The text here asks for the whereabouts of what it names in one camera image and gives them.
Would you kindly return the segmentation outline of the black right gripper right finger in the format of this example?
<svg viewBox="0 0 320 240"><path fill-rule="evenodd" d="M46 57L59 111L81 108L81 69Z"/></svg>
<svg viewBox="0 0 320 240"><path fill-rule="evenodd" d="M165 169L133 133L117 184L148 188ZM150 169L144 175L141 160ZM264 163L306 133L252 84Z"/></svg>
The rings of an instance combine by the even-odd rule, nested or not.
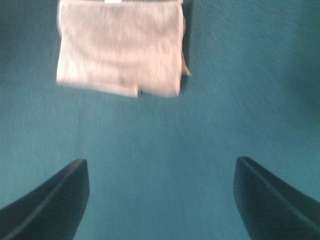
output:
<svg viewBox="0 0 320 240"><path fill-rule="evenodd" d="M319 201L292 187L253 159L236 160L234 200L252 240L318 240Z"/></svg>

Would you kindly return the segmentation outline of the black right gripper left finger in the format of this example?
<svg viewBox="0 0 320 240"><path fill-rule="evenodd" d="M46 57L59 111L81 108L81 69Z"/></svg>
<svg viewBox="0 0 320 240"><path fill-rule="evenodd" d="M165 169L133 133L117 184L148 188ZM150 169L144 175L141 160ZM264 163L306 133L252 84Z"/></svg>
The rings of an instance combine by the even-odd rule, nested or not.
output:
<svg viewBox="0 0 320 240"><path fill-rule="evenodd" d="M88 162L77 159L0 210L2 240L72 240L90 195Z"/></svg>

